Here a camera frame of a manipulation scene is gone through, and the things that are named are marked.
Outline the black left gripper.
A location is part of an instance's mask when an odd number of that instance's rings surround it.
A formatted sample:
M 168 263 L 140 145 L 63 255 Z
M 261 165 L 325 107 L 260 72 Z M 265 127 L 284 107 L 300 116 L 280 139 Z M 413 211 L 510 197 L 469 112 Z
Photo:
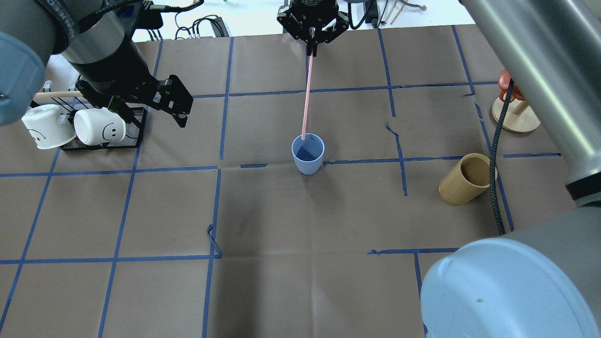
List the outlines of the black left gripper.
M 108 107 L 130 124 L 133 110 L 126 102 L 148 104 L 169 114 L 179 128 L 186 127 L 193 96 L 174 74 L 157 81 L 136 45 L 120 45 L 110 56 L 92 63 L 76 63 L 75 69 L 83 79 L 77 87 L 93 107 Z

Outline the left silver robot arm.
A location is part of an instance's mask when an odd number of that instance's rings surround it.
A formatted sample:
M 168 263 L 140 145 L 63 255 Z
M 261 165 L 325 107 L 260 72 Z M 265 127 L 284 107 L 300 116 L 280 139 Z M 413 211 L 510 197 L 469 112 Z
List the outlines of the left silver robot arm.
M 134 103 L 164 111 L 184 128 L 193 97 L 176 75 L 160 81 L 116 14 L 136 0 L 3 0 L 0 91 L 2 125 L 24 116 L 42 88 L 51 55 L 62 55 L 81 75 L 77 89 L 95 108 L 107 108 L 127 123 Z

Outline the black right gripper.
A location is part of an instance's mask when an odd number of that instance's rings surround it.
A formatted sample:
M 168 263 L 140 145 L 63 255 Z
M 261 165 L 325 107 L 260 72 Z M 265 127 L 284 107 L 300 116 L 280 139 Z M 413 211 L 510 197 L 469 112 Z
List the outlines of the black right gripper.
M 306 43 L 306 56 L 317 56 L 320 43 L 331 43 L 349 28 L 348 13 L 336 0 L 290 0 L 279 7 L 277 22 L 296 40 Z

